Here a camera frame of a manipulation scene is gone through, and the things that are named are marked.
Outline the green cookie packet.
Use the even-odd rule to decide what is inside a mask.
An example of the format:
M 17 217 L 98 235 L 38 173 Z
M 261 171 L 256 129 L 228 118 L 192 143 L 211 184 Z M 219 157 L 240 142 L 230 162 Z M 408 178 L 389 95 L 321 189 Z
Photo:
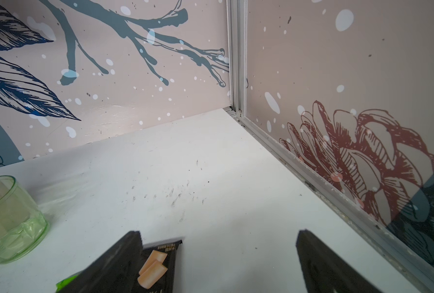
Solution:
M 70 277 L 65 278 L 65 279 L 61 280 L 60 282 L 58 282 L 56 284 L 56 293 L 58 293 L 63 288 L 65 288 L 68 284 L 70 284 L 77 276 L 78 276 L 78 274 L 71 275 Z

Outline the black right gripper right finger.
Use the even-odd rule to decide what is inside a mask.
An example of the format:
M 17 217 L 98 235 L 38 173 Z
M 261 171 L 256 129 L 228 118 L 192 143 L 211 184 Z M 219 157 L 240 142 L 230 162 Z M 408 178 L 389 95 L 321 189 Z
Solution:
M 309 293 L 381 292 L 312 232 L 299 231 L 296 248 Z

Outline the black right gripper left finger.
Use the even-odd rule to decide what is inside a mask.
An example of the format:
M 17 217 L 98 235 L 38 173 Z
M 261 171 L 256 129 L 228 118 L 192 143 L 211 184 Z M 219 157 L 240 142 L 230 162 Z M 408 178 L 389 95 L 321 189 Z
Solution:
M 129 231 L 60 290 L 61 293 L 129 293 L 142 253 L 139 231 Z

